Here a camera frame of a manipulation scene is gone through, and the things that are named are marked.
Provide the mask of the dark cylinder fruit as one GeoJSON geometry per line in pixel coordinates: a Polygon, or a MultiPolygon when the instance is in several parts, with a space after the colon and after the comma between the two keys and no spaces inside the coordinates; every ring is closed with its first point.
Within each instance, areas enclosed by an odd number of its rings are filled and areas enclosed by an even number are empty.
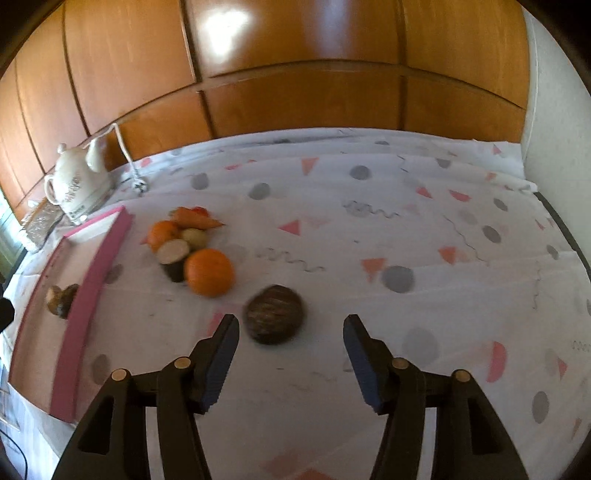
{"type": "Polygon", "coordinates": [[[164,242],[155,254],[164,274],[174,283],[184,281],[184,262],[189,255],[190,247],[182,239],[164,242]]]}
{"type": "Polygon", "coordinates": [[[46,307],[49,312],[59,318],[66,319],[78,288],[78,284],[71,284],[65,289],[52,285],[46,294],[46,307]]]}

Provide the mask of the orange tangerine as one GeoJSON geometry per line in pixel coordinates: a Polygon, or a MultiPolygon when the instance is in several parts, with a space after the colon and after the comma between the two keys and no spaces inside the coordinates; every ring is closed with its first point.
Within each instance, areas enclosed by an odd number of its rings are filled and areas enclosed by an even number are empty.
{"type": "Polygon", "coordinates": [[[153,253],[166,242],[180,237],[179,227],[170,220],[162,220],[154,223],[146,235],[146,244],[153,253]]]}
{"type": "Polygon", "coordinates": [[[221,251],[207,248],[187,257],[184,278],[193,293],[216,298],[228,293],[235,285],[235,268],[221,251]]]}

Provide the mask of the orange carrot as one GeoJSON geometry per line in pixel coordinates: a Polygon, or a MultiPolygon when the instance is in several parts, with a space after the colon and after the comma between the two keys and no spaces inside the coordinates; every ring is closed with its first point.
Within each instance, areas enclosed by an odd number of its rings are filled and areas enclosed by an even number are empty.
{"type": "Polygon", "coordinates": [[[181,229],[212,230],[223,226],[222,222],[185,207],[172,210],[169,217],[181,229]]]}

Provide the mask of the yellow-green small round fruit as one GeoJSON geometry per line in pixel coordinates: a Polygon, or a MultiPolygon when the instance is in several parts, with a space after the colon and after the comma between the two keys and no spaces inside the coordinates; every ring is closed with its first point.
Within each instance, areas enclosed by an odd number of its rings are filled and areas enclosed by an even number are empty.
{"type": "Polygon", "coordinates": [[[181,239],[184,240],[191,251],[201,250],[207,247],[208,236],[204,230],[187,228],[181,231],[181,239]]]}

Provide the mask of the dark brown round fruit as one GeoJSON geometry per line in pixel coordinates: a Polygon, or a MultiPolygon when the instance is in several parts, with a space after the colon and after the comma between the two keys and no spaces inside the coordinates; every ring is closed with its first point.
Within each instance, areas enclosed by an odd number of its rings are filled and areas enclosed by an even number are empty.
{"type": "Polygon", "coordinates": [[[307,306],[304,300],[283,285],[259,291],[243,308],[242,320],[252,340],[263,345],[289,341],[304,325],[307,306]]]}

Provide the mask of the pink shallow tray box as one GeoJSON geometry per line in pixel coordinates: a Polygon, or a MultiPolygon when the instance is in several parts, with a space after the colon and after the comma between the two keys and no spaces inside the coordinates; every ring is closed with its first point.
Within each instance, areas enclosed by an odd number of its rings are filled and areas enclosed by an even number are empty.
{"type": "Polygon", "coordinates": [[[61,421],[75,420],[87,333],[132,219],[119,206],[64,234],[24,310],[8,382],[31,404],[61,421]]]}

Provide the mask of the silver ornate tissue box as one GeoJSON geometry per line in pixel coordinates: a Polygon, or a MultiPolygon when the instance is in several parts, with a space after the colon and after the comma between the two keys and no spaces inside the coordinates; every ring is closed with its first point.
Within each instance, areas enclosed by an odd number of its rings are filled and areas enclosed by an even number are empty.
{"type": "Polygon", "coordinates": [[[62,217],[62,209],[43,198],[21,223],[18,237],[25,250],[29,253],[39,251],[62,217]]]}

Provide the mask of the white ceramic electric kettle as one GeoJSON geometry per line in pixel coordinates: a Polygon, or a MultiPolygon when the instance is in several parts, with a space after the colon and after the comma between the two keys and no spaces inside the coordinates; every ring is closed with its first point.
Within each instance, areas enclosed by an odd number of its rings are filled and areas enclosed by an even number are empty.
{"type": "Polygon", "coordinates": [[[108,197],[112,182],[105,166],[106,140],[97,137],[86,147],[57,147],[54,170],[44,178],[47,200],[75,225],[83,223],[108,197]]]}

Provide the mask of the patterned white tablecloth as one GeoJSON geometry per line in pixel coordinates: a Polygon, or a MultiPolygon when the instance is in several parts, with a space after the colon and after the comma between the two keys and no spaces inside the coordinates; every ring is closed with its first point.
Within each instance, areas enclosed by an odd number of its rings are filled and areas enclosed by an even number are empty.
{"type": "Polygon", "coordinates": [[[108,374],[157,370],[267,286],[307,306],[289,342],[242,335],[199,422],[216,479],[365,479],[384,419],[363,402],[342,323],[415,366],[470,371],[533,479],[556,479],[590,429],[590,280],[526,178],[518,144],[401,132],[233,137],[116,169],[133,223],[107,275],[78,405],[108,374]],[[235,268],[221,297],[170,281],[146,244],[177,207],[223,223],[207,248],[235,268]]]}

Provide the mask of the red tomato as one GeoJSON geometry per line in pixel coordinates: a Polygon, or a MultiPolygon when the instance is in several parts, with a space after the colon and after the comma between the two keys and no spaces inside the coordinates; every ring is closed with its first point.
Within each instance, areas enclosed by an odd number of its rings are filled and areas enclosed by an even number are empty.
{"type": "Polygon", "coordinates": [[[208,212],[208,210],[204,207],[200,207],[200,206],[195,206],[192,208],[193,212],[197,213],[198,215],[204,216],[204,217],[209,217],[211,216],[208,212]]]}

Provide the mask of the wooden panel headboard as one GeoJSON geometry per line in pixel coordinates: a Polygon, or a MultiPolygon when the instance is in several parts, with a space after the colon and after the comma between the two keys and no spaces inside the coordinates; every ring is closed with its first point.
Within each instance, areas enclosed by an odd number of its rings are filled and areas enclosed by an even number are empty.
{"type": "Polygon", "coordinates": [[[1,190],[17,218],[60,143],[117,123],[108,169],[253,132],[399,129],[519,142],[515,1],[43,1],[1,42],[1,190]]]}

